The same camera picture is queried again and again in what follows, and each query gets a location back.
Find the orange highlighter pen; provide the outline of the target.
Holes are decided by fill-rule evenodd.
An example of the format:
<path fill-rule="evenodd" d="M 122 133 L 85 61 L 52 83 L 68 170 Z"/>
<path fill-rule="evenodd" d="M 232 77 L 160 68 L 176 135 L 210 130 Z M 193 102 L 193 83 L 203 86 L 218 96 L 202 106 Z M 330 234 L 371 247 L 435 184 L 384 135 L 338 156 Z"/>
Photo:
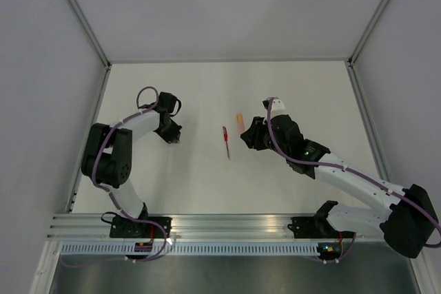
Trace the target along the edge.
<path fill-rule="evenodd" d="M 244 124 L 244 120 L 243 120 L 243 115 L 240 112 L 236 114 L 236 120 L 237 120 L 239 134 L 244 133 L 245 132 L 245 124 Z"/>

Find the red thin pen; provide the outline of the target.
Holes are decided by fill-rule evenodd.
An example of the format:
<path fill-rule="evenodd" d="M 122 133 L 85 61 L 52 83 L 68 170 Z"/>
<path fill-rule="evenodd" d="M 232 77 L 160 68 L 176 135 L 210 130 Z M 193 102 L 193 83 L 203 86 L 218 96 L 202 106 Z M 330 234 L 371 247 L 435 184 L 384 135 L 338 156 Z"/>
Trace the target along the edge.
<path fill-rule="evenodd" d="M 226 152 L 227 152 L 227 159 L 231 160 L 231 154 L 230 154 L 230 150 L 229 150 L 228 133 L 227 133 L 226 126 L 223 126 L 223 138 L 224 138 L 225 148 L 226 148 Z"/>

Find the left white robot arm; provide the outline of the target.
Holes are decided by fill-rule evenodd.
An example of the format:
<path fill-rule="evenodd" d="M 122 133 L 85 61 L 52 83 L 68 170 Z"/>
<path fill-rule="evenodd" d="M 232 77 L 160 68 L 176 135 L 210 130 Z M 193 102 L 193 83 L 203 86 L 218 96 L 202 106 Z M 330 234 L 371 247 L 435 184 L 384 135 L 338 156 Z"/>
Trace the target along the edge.
<path fill-rule="evenodd" d="M 182 127 L 174 121 L 182 102 L 169 92 L 158 92 L 150 104 L 140 104 L 137 111 L 114 125 L 95 123 L 91 126 L 83 152 L 81 173 L 104 191 L 118 214 L 127 218 L 126 230 L 136 238 L 150 229 L 146 204 L 139 198 L 132 183 L 133 144 L 147 134 L 156 134 L 167 144 L 180 142 Z"/>

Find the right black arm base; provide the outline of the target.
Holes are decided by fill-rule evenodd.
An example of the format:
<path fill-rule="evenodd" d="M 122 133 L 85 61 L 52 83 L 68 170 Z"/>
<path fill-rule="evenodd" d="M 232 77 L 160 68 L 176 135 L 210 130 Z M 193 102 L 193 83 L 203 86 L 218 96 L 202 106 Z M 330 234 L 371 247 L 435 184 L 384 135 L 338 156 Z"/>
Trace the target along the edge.
<path fill-rule="evenodd" d="M 354 232 L 337 231 L 327 221 L 329 212 L 338 205 L 338 202 L 328 200 L 313 216 L 294 216 L 287 228 L 296 239 L 349 239 Z"/>

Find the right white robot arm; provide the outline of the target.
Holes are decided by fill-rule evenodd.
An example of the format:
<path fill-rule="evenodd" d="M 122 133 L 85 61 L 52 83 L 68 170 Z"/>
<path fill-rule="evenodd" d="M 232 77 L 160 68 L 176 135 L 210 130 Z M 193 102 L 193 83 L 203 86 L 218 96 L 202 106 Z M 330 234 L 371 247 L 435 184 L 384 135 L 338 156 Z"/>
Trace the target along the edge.
<path fill-rule="evenodd" d="M 327 201 L 314 215 L 314 229 L 324 238 L 337 232 L 377 236 L 397 253 L 416 258 L 440 223 L 427 191 L 401 187 L 348 167 L 329 148 L 305 138 L 289 115 L 255 117 L 240 135 L 249 149 L 272 150 L 296 173 L 326 182 L 366 204 L 353 208 Z"/>

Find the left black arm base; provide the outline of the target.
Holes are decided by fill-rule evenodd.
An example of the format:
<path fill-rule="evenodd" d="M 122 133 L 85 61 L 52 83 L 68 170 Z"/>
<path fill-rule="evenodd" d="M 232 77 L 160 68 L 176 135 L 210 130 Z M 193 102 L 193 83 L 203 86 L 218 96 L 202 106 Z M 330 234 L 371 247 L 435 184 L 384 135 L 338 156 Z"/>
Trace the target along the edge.
<path fill-rule="evenodd" d="M 156 225 L 133 222 L 114 212 L 102 214 L 101 221 L 110 225 L 111 238 L 142 238 L 153 240 L 165 237 L 163 232 Z"/>

